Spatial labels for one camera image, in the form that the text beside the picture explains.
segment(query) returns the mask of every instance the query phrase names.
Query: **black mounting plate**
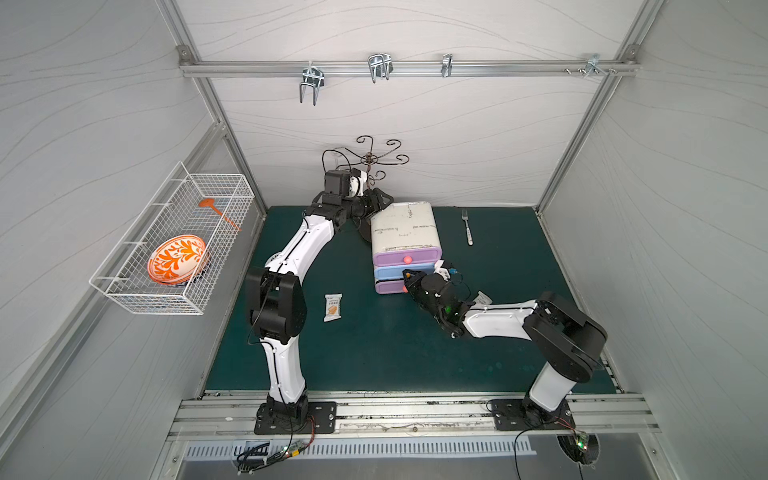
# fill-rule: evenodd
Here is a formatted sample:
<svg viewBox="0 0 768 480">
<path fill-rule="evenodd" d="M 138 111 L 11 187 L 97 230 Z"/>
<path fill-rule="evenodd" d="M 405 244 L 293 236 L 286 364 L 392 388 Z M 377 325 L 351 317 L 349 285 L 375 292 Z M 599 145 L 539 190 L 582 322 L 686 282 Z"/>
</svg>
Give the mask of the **black mounting plate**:
<svg viewBox="0 0 768 480">
<path fill-rule="evenodd" d="M 336 430 L 336 402 L 310 402 L 307 416 L 315 418 L 315 435 L 333 433 Z M 262 403 L 256 413 L 256 426 L 253 427 L 256 435 L 290 435 L 291 423 L 283 417 L 278 417 Z M 293 424 L 293 434 L 312 433 L 312 421 L 304 422 L 299 428 Z"/>
<path fill-rule="evenodd" d="M 572 426 L 576 426 L 571 416 L 568 403 L 563 401 L 564 405 L 558 410 L 563 412 L 563 419 L 568 420 Z M 523 409 L 523 399 L 493 399 L 488 402 L 488 409 L 493 413 L 493 424 L 496 430 L 500 432 L 513 432 L 530 429 L 534 427 L 531 420 L 527 418 Z M 556 423 L 544 423 L 535 426 L 537 430 L 563 430 L 562 425 Z"/>
</svg>

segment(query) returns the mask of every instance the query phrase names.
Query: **orange spatula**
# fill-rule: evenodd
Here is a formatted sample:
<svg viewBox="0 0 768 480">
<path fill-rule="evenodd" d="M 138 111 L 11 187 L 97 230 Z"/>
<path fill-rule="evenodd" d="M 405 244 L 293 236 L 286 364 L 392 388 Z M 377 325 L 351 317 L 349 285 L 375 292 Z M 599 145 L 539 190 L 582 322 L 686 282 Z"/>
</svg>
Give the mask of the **orange spatula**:
<svg viewBox="0 0 768 480">
<path fill-rule="evenodd" d="M 215 202 L 215 200 L 214 200 L 213 198 L 204 198 L 203 200 L 201 200 L 201 201 L 200 201 L 200 203 L 198 204 L 198 207 L 203 207 L 203 208 L 205 208 L 205 207 L 211 207 L 211 208 L 213 208 L 213 209 L 214 209 L 214 212 L 216 212 L 217 214 L 219 214 L 220 216 L 222 216 L 222 217 L 223 217 L 223 218 L 224 218 L 226 221 L 228 221 L 228 222 L 230 223 L 230 225 L 232 225 L 233 227 L 237 228 L 237 231 L 240 231 L 240 227 L 238 227 L 237 225 L 235 225 L 235 223 L 234 223 L 232 220 L 228 219 L 228 218 L 227 218 L 227 216 L 225 216 L 224 214 L 222 214 L 222 213 L 219 211 L 219 209 L 218 209 L 218 208 L 214 207 L 214 202 Z"/>
</svg>

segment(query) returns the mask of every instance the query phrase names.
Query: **green table mat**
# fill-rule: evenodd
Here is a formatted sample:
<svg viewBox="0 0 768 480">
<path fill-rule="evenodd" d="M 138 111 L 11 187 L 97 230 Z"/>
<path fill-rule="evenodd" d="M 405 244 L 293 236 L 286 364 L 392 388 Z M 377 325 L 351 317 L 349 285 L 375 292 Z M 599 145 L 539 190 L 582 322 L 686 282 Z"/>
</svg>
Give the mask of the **green table mat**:
<svg viewBox="0 0 768 480">
<path fill-rule="evenodd" d="M 282 250 L 298 229 L 304 207 L 272 207 L 251 266 Z M 472 288 L 494 303 L 517 303 L 554 291 L 571 293 L 530 208 L 468 208 L 474 246 L 467 245 L 461 209 L 435 207 L 443 258 Z M 308 316 L 299 339 L 310 390 L 524 392 L 544 365 L 536 346 L 521 339 L 465 335 L 451 339 L 405 294 L 373 288 L 371 247 L 347 222 L 304 279 Z M 342 318 L 323 322 L 325 295 L 342 293 Z M 243 292 L 237 299 L 206 388 L 266 390 L 263 348 L 246 344 Z M 575 392 L 614 393 L 605 371 Z"/>
</svg>

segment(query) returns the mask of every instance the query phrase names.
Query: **fork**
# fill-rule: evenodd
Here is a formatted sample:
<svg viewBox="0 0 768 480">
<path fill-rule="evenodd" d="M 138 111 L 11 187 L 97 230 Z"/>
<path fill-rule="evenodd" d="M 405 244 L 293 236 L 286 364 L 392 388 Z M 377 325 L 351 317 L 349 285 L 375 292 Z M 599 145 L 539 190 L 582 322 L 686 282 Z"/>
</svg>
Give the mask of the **fork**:
<svg viewBox="0 0 768 480">
<path fill-rule="evenodd" d="M 472 245 L 472 232 L 469 231 L 469 215 L 467 215 L 466 208 L 462 208 L 462 220 L 464 220 L 464 225 L 467 226 L 467 243 Z"/>
</svg>

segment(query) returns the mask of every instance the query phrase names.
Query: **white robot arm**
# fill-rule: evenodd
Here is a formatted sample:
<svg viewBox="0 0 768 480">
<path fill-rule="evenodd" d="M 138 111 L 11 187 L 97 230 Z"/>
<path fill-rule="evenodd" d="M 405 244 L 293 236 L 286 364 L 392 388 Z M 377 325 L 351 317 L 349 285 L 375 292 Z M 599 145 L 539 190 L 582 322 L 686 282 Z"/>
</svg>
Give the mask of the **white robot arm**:
<svg viewBox="0 0 768 480">
<path fill-rule="evenodd" d="M 325 190 L 305 210 L 293 238 L 263 269 L 246 275 L 249 319 L 270 371 L 266 410 L 290 431 L 304 424 L 308 406 L 299 361 L 299 334 L 306 320 L 304 276 L 348 219 L 364 227 L 368 218 L 394 201 L 378 188 L 364 189 L 366 179 L 366 172 L 355 168 L 327 171 Z"/>
<path fill-rule="evenodd" d="M 607 334 L 567 300 L 547 292 L 538 300 L 506 305 L 462 302 L 445 271 L 403 270 L 408 293 L 451 337 L 469 333 L 478 338 L 507 336 L 535 343 L 547 363 L 522 407 L 540 421 L 561 408 L 577 382 L 589 381 L 593 371 L 601 368 L 599 358 Z"/>
</svg>

